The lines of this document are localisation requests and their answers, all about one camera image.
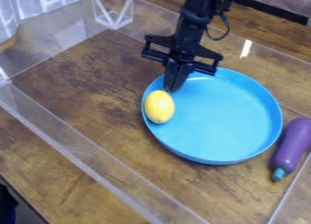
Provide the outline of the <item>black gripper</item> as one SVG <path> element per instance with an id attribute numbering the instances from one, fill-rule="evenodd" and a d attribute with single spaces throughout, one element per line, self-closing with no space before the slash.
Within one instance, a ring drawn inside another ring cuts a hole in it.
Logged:
<path id="1" fill-rule="evenodd" d="M 223 60 L 223 55 L 207 49 L 205 46 L 198 46 L 194 52 L 187 52 L 175 46 L 175 36 L 145 36 L 145 48 L 142 57 L 161 62 L 166 65 L 165 74 L 165 89 L 175 93 L 183 87 L 183 84 L 193 71 L 214 76 L 218 70 L 219 62 Z M 154 50 L 151 44 L 166 47 L 167 53 Z M 195 61 L 197 57 L 213 59 L 211 65 Z"/>

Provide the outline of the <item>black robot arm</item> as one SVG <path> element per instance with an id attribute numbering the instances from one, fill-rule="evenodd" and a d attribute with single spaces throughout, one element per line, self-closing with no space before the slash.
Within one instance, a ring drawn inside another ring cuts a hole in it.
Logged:
<path id="1" fill-rule="evenodd" d="M 227 28 L 230 22 L 225 15 L 234 0 L 186 0 L 181 8 L 181 17 L 175 33 L 171 36 L 146 35 L 142 57 L 159 61 L 165 68 L 165 89 L 175 93 L 194 72 L 214 76 L 223 55 L 201 45 L 205 34 L 214 41 L 222 40 L 229 31 L 213 37 L 209 24 L 218 15 Z"/>

